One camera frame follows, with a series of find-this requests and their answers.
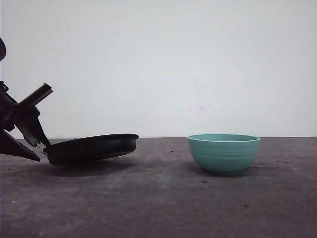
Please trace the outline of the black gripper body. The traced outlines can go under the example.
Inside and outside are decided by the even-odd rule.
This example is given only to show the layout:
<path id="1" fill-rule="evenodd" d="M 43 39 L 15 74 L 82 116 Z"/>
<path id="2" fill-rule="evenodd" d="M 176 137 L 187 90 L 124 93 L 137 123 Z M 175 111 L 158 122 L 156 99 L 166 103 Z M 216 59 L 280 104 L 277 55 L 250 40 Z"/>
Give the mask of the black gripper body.
<path id="1" fill-rule="evenodd" d="M 27 96 L 20 103 L 16 102 L 7 91 L 9 88 L 3 81 L 0 82 L 0 128 L 12 131 L 14 126 L 34 122 L 40 115 L 36 105 L 53 92 L 52 88 L 44 83 L 41 87 Z"/>

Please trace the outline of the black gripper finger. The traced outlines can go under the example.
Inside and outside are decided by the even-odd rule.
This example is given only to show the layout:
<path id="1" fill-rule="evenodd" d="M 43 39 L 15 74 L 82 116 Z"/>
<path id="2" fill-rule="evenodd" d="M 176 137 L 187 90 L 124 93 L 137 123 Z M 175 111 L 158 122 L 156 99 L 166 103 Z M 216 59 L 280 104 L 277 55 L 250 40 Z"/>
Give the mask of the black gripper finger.
<path id="1" fill-rule="evenodd" d="M 32 134 L 32 139 L 31 139 L 32 146 L 37 146 L 37 144 L 39 143 L 42 143 L 45 146 L 51 145 L 42 129 L 42 126 L 37 116 L 31 116 L 31 134 Z"/>
<path id="2" fill-rule="evenodd" d="M 0 153 L 18 156 L 37 162 L 40 161 L 40 157 L 37 154 L 28 149 L 4 130 L 0 131 Z"/>

